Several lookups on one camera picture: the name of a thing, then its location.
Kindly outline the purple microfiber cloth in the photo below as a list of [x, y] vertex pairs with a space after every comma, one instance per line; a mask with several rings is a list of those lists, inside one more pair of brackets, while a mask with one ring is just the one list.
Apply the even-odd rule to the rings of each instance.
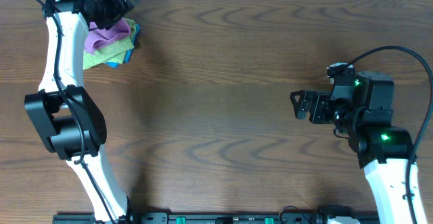
[[91, 54], [131, 35], [131, 27], [124, 18], [109, 29], [98, 28], [94, 22], [90, 23], [89, 28], [89, 34], [85, 40], [85, 51]]

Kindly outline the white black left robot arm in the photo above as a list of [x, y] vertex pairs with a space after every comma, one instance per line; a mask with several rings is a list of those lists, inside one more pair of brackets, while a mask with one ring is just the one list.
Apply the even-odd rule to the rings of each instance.
[[46, 0], [47, 61], [37, 93], [24, 108], [45, 148], [76, 173], [92, 205], [90, 223], [140, 223], [106, 155], [103, 114], [86, 92], [83, 53], [90, 25], [109, 29], [136, 0]]

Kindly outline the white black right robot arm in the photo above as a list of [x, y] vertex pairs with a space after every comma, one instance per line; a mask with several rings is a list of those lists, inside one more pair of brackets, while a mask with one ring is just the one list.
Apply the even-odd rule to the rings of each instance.
[[392, 126], [394, 83], [380, 72], [344, 72], [333, 77], [330, 92], [293, 91], [290, 99], [298, 119], [333, 124], [347, 134], [350, 148], [373, 192], [381, 223], [426, 223], [417, 179], [409, 164], [412, 139]]

